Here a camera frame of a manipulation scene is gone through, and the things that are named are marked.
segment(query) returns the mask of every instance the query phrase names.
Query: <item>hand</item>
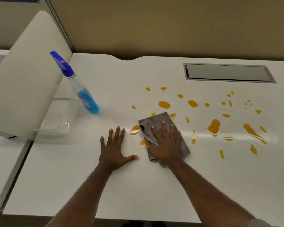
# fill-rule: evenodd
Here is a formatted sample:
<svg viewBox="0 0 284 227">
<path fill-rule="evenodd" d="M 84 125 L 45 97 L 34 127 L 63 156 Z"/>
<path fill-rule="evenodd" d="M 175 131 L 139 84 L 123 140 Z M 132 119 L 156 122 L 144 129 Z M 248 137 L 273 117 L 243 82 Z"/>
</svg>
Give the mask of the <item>hand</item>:
<svg viewBox="0 0 284 227">
<path fill-rule="evenodd" d="M 156 151 L 151 145 L 145 145 L 145 148 L 160 162 L 167 164 L 168 166 L 172 162 L 182 160 L 180 141 L 181 132 L 178 132 L 177 140 L 175 138 L 174 125 L 170 125 L 170 136 L 168 135 L 165 122 L 162 122 L 163 137 L 160 133 L 152 126 L 152 130 L 159 141 L 159 148 Z"/>
<path fill-rule="evenodd" d="M 123 128 L 121 131 L 121 135 L 119 136 L 120 127 L 117 126 L 116 133 L 113 138 L 113 129 L 109 130 L 108 140 L 106 146 L 104 144 L 104 138 L 101 136 L 101 154 L 99 158 L 99 166 L 105 166 L 109 170 L 116 170 L 126 163 L 138 159 L 139 157 L 136 155 L 124 157 L 121 153 L 121 145 L 123 142 L 125 129 Z"/>
</svg>

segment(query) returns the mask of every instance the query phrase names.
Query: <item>beige wall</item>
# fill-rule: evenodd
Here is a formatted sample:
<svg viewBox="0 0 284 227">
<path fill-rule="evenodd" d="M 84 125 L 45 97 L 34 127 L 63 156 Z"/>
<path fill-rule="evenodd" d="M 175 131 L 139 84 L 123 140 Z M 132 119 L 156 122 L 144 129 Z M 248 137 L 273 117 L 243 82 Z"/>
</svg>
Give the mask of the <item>beige wall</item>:
<svg viewBox="0 0 284 227">
<path fill-rule="evenodd" d="M 76 52 L 284 60 L 284 0 L 51 0 Z"/>
<path fill-rule="evenodd" d="M 47 11 L 52 16 L 45 0 L 39 1 L 0 2 L 0 49 L 10 49 L 38 11 Z"/>
</svg>

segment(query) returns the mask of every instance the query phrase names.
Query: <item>forearm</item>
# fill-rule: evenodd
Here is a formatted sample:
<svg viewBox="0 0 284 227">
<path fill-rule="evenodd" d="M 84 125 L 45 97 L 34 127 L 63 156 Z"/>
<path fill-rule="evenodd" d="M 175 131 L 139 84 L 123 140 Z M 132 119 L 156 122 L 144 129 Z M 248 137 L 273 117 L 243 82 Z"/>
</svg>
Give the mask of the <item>forearm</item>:
<svg viewBox="0 0 284 227">
<path fill-rule="evenodd" d="M 206 227 L 240 227 L 254 217 L 182 160 L 169 164 Z"/>
<path fill-rule="evenodd" d="M 105 166 L 97 166 L 46 227 L 90 227 L 94 222 L 102 191 L 111 172 Z"/>
</svg>

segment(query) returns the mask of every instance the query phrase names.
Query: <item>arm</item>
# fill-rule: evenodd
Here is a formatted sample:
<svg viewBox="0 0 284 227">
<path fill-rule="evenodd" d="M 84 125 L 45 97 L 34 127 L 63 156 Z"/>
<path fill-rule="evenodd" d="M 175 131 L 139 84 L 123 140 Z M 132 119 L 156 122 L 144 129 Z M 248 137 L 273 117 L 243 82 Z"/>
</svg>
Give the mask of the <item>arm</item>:
<svg viewBox="0 0 284 227">
<path fill-rule="evenodd" d="M 106 146 L 101 136 L 98 166 L 46 227 L 92 226 L 102 191 L 111 173 L 124 164 L 138 159 L 136 155 L 128 157 L 122 155 L 121 144 L 125 129 L 121 131 L 120 137 L 119 132 L 120 127 L 117 127 L 113 138 L 113 130 L 110 129 Z"/>
<path fill-rule="evenodd" d="M 153 132 L 159 140 L 158 150 L 155 151 L 147 145 L 145 147 L 155 158 L 167 164 L 174 173 L 204 226 L 240 227 L 255 218 L 182 160 L 180 151 L 181 132 L 178 133 L 176 139 L 173 124 L 170 126 L 170 136 L 164 122 L 162 122 L 162 130 L 164 137 L 153 127 Z"/>
</svg>

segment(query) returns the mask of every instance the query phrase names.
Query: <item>orange puddle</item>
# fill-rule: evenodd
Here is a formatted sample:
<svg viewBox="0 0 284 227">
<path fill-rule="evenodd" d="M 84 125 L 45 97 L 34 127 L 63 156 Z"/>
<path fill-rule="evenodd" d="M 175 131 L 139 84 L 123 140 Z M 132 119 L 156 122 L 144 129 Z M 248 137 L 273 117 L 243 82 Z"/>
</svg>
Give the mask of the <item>orange puddle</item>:
<svg viewBox="0 0 284 227">
<path fill-rule="evenodd" d="M 188 102 L 188 104 L 191 106 L 191 107 L 197 107 L 198 106 L 198 104 L 195 102 L 195 101 L 193 101 L 193 100 L 189 100 L 189 101 L 187 101 Z"/>
<path fill-rule="evenodd" d="M 217 119 L 213 119 L 207 130 L 212 133 L 213 136 L 217 136 L 220 129 L 220 121 Z"/>
<path fill-rule="evenodd" d="M 267 142 L 265 141 L 265 139 L 263 139 L 260 135 L 258 135 L 248 123 L 244 123 L 243 127 L 245 128 L 245 130 L 247 131 L 247 133 L 251 134 L 252 136 L 254 136 L 257 139 L 260 139 L 262 143 L 267 144 Z"/>
<path fill-rule="evenodd" d="M 146 145 L 145 139 L 142 139 L 139 145 Z"/>
<path fill-rule="evenodd" d="M 260 126 L 260 129 L 261 129 L 264 133 L 267 133 L 267 131 L 265 130 L 264 127 Z"/>
<path fill-rule="evenodd" d="M 255 154 L 255 155 L 258 155 L 258 151 L 257 149 L 253 146 L 253 145 L 250 145 L 250 151 Z"/>
<path fill-rule="evenodd" d="M 220 156 L 222 159 L 224 159 L 224 153 L 223 153 L 223 150 L 220 150 Z"/>
<path fill-rule="evenodd" d="M 224 139 L 225 139 L 226 141 L 233 141 L 234 138 L 233 138 L 233 137 L 225 137 Z"/>
<path fill-rule="evenodd" d="M 135 125 L 135 126 L 133 126 L 133 128 L 131 129 L 129 134 L 130 135 L 136 135 L 139 131 L 140 131 L 140 126 L 139 125 Z"/>
<path fill-rule="evenodd" d="M 162 108 L 165 108 L 165 109 L 170 108 L 170 104 L 167 103 L 166 101 L 159 101 L 158 105 Z"/>
</svg>

